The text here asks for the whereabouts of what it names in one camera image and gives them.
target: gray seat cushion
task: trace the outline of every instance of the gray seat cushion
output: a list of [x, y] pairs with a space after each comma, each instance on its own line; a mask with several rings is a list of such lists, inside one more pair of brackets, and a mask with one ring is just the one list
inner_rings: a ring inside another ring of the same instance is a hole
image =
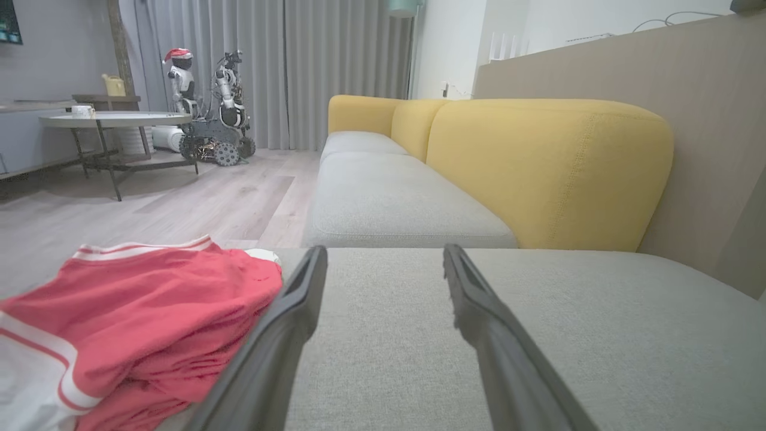
[[326, 247], [516, 247], [497, 216], [411, 156], [336, 153], [319, 168], [303, 243]]
[[[330, 249], [285, 429], [492, 429], [436, 249]], [[285, 277], [302, 251], [277, 251]], [[468, 250], [603, 430], [766, 428], [766, 308], [622, 252]]]
[[398, 143], [380, 133], [343, 131], [327, 137], [319, 162], [324, 162], [330, 154], [348, 152], [408, 154]]

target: television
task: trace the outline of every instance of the television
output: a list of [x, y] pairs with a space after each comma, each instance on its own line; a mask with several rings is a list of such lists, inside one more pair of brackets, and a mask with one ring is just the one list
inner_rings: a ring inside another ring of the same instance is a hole
[[22, 44], [13, 0], [0, 0], [0, 42]]

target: round table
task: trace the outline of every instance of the round table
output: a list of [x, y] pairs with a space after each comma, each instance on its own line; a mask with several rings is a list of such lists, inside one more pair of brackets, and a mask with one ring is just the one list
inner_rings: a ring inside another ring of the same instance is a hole
[[[144, 152], [151, 157], [149, 146], [146, 143], [146, 133], [144, 126], [178, 126], [179, 124], [191, 123], [192, 116], [188, 114], [177, 114], [172, 112], [141, 112], [141, 111], [96, 111], [91, 118], [75, 118], [72, 114], [51, 115], [40, 117], [40, 122], [46, 127], [60, 127], [72, 130], [74, 142], [77, 145], [77, 155], [80, 157], [80, 163], [83, 165], [85, 177], [88, 176], [88, 168], [108, 169], [112, 177], [114, 192], [117, 194], [117, 200], [122, 201], [123, 197], [119, 194], [117, 187], [129, 174], [143, 171], [172, 168], [177, 166], [194, 166], [195, 172], [199, 174], [197, 162], [195, 160], [186, 160], [178, 162], [147, 163], [142, 165], [127, 165], [124, 163], [114, 163], [110, 156], [116, 153], [116, 150], [109, 150], [106, 146], [106, 139], [103, 131], [115, 127], [138, 127], [141, 132], [141, 141], [144, 145]], [[77, 136], [79, 129], [97, 129], [99, 141], [101, 142], [101, 153], [84, 154], [80, 146], [80, 138]], [[116, 179], [114, 171], [124, 172], [120, 178]]]

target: yellow watering can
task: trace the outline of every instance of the yellow watering can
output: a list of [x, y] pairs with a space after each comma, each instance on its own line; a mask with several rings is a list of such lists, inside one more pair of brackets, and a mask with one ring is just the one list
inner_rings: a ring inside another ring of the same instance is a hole
[[110, 96], [125, 96], [125, 82], [116, 76], [101, 75], [106, 84], [106, 94]]

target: sofa armrest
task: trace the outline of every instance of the sofa armrest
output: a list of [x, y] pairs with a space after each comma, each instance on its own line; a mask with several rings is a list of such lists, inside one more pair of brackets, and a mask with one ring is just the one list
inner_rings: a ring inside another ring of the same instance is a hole
[[391, 137], [394, 110], [404, 100], [341, 94], [330, 99], [327, 133], [359, 130]]

